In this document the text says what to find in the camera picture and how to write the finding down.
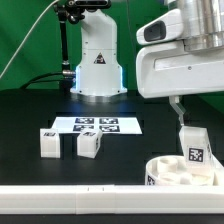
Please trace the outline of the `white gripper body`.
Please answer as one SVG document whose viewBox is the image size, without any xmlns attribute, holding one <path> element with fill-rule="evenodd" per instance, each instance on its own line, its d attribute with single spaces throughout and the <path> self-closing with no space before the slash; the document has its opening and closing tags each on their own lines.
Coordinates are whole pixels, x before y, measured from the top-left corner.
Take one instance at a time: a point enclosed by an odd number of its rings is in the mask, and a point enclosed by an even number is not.
<svg viewBox="0 0 224 224">
<path fill-rule="evenodd" d="M 144 98 L 224 91 L 224 48 L 187 52 L 180 9 L 141 27 L 136 79 Z"/>
</svg>

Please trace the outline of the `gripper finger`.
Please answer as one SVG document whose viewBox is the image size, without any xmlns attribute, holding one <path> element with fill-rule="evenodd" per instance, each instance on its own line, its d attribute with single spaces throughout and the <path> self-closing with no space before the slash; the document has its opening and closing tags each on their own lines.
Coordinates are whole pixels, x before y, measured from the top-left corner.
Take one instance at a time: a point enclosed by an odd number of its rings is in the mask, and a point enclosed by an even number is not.
<svg viewBox="0 0 224 224">
<path fill-rule="evenodd" d="M 186 112 L 185 108 L 181 104 L 180 96 L 170 96 L 169 103 L 174 111 L 178 114 L 180 125 L 184 125 L 184 114 Z"/>
</svg>

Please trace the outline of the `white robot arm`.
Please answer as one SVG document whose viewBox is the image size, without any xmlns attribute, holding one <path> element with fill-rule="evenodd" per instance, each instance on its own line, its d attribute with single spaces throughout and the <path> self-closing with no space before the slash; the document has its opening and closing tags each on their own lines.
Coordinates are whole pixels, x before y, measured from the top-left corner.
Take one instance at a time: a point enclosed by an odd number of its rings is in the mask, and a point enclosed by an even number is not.
<svg viewBox="0 0 224 224">
<path fill-rule="evenodd" d="M 82 59 L 72 91 L 87 97 L 124 93 L 117 28 L 102 10 L 109 0 L 74 0 L 81 11 Z M 182 95 L 224 91 L 224 0 L 168 0 L 169 11 L 136 33 L 137 89 L 167 97 L 182 115 Z"/>
</svg>

